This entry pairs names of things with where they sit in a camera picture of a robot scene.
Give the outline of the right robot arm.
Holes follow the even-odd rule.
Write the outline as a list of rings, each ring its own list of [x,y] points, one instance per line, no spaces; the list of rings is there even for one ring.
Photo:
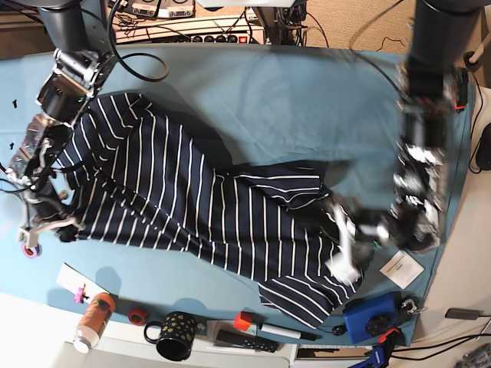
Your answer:
[[[80,116],[100,92],[115,58],[107,39],[104,2],[95,2],[93,11],[81,1],[20,4],[37,11],[55,46],[52,72],[35,100],[41,111],[3,168],[27,216],[20,239],[32,248],[44,231],[53,231],[63,242],[74,240],[79,224],[51,183],[56,177],[52,166],[71,140]]]

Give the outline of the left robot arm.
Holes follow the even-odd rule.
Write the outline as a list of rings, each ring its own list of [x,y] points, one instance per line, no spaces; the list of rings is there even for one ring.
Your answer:
[[[339,231],[333,265],[350,265],[357,243],[395,244],[408,251],[437,247],[447,216],[447,123],[458,88],[455,63],[487,1],[418,1],[412,41],[400,67],[403,121],[390,210],[344,209],[332,202]]]

